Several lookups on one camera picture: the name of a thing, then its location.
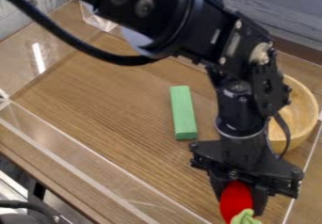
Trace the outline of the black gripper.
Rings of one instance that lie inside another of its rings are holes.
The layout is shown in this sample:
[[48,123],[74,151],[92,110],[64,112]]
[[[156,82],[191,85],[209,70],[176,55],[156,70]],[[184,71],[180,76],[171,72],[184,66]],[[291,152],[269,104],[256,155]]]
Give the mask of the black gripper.
[[225,185],[231,181],[240,181],[252,187],[252,210],[256,216],[264,212],[268,196],[283,195],[298,198],[303,170],[276,158],[269,150],[264,150],[253,163],[233,163],[236,157],[227,162],[221,156],[221,141],[193,141],[188,145],[192,152],[191,166],[207,172],[216,200],[221,198]]

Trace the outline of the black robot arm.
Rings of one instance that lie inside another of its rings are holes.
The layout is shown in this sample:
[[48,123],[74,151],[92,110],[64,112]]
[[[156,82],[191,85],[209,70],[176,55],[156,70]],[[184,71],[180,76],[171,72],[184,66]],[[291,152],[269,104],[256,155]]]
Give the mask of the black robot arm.
[[268,197],[296,198],[303,170],[275,152],[268,123],[289,105],[291,88],[276,66],[267,30],[223,0],[80,0],[120,25],[132,56],[97,49],[65,31],[28,0],[8,0],[61,41],[118,66],[183,56],[203,64],[216,91],[219,139],[191,143],[191,164],[207,172],[217,198],[240,193],[253,213]]

